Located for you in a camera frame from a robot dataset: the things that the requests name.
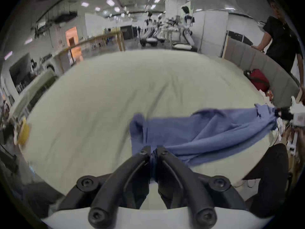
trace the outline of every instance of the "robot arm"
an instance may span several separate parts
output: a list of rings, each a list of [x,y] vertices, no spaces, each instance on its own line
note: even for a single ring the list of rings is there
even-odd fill
[[[290,121],[290,126],[295,127],[305,127],[305,106],[300,102],[297,104],[295,102],[294,96],[291,97],[292,105],[288,108],[276,109],[275,115],[281,117],[283,120]],[[287,149],[291,151],[293,155],[296,153],[296,142],[298,140],[298,133],[294,133],[293,142],[288,141]]]
[[[152,177],[170,210],[139,210]],[[269,220],[249,213],[226,177],[194,173],[164,147],[151,155],[146,146],[112,174],[81,177],[58,211],[43,221],[54,229],[77,229],[249,228]]]

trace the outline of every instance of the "floor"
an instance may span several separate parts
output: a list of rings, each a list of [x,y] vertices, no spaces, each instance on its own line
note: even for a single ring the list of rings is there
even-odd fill
[[[145,49],[169,49],[171,50],[172,47],[168,43],[161,44],[159,43],[156,47],[152,47],[149,44],[146,44],[145,47],[141,46],[139,43],[138,38],[125,40],[125,48],[126,50],[145,50]],[[111,53],[111,52],[117,52],[119,51],[119,47],[117,44],[114,44],[112,42],[109,42],[107,46],[102,46],[95,48],[93,50],[85,49],[82,50],[82,57],[83,59],[89,59],[91,57],[96,57],[99,55],[103,55],[105,53]],[[23,158],[21,151],[19,147],[15,146],[13,143],[13,136],[11,136],[6,145],[4,145],[5,149],[11,154],[16,155],[16,163],[18,165],[18,169],[15,173],[11,172],[9,169],[5,167],[5,165],[0,162],[0,169],[4,172],[4,175],[6,177],[7,183],[10,186],[11,190],[13,191],[14,195],[24,200],[25,204],[29,207],[31,204],[33,204],[33,194],[30,196],[28,195],[29,186],[32,185],[38,185],[37,188],[34,188],[31,190],[37,192],[37,189],[41,190],[41,185],[44,187],[44,190],[50,190],[50,194],[52,194],[49,198],[49,204],[55,203],[57,199],[61,197],[61,194],[58,194],[56,191],[54,191],[50,186],[48,186],[43,179],[41,179],[38,175],[35,174],[35,172],[31,169],[30,165],[25,161]],[[5,150],[3,150],[2,147],[0,147],[0,151],[7,153]],[[244,200],[248,199],[255,193],[257,193],[258,188],[258,181],[241,181],[238,184],[234,184],[234,187],[236,187],[237,191],[241,194]],[[41,214],[41,211],[43,210],[41,207],[39,207],[36,203],[34,205],[35,207],[38,207],[38,211],[35,211],[35,214],[37,216],[43,216],[44,214]]]
[[[146,44],[145,47],[142,47],[139,38],[133,38],[129,40],[124,41],[125,49],[127,50],[140,50],[140,49],[172,49],[171,45],[169,43],[158,43],[156,47],[151,46],[150,44]],[[91,57],[99,56],[105,53],[111,53],[111,52],[119,52],[119,47],[117,44],[109,42],[107,46],[97,47],[93,50],[85,49],[82,50],[82,56],[83,59],[88,59]]]

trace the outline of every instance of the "black cable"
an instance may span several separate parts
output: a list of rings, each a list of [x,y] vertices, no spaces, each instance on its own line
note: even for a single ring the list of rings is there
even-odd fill
[[[256,184],[256,180],[254,181],[254,185],[253,185],[252,187],[249,186],[248,181],[247,181],[247,187],[248,187],[248,188],[253,188],[253,187],[255,186],[255,184]]]
[[[277,126],[277,128],[278,128],[278,126]],[[278,128],[278,137],[279,137],[279,135],[280,135],[280,129]],[[273,145],[272,145],[272,146],[274,146],[274,144],[276,143],[276,141],[277,141],[278,137],[276,138],[276,140],[275,140],[275,142],[273,143]]]
[[[11,155],[11,153],[9,152],[9,151],[7,151],[4,147],[3,147],[3,145],[0,143],[0,145],[1,145],[1,147],[10,155],[10,156],[12,156],[13,158],[14,158],[14,156],[13,155]]]
[[[235,187],[235,186],[233,186],[233,187],[234,187],[234,188],[241,187],[243,184],[245,184],[245,182],[246,182],[246,181],[244,181],[241,185],[239,185],[239,186],[237,186],[237,187]]]

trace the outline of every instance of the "white bed sheet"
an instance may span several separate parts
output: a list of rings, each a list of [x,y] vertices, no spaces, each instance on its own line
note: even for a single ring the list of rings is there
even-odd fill
[[[106,54],[64,74],[32,110],[22,153],[63,194],[84,175],[113,172],[132,155],[128,124],[145,117],[189,116],[203,108],[250,108],[261,94],[224,59],[192,52],[142,50]],[[235,183],[261,159],[270,135],[252,147],[193,167]]]

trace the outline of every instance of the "man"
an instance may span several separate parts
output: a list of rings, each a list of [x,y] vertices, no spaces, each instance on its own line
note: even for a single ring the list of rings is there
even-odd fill
[[[252,46],[253,48],[263,51],[272,39],[272,43],[269,46],[266,55],[277,62],[288,74],[290,73],[295,54],[298,60],[300,84],[301,87],[304,84],[304,69],[303,69],[303,55],[300,48],[300,44],[295,33],[287,25],[282,11],[274,0],[267,0],[272,7],[276,16],[270,16],[264,26],[265,34],[261,43],[258,46]]]
[[[141,28],[138,26],[138,35],[139,35],[139,38],[141,37]]]

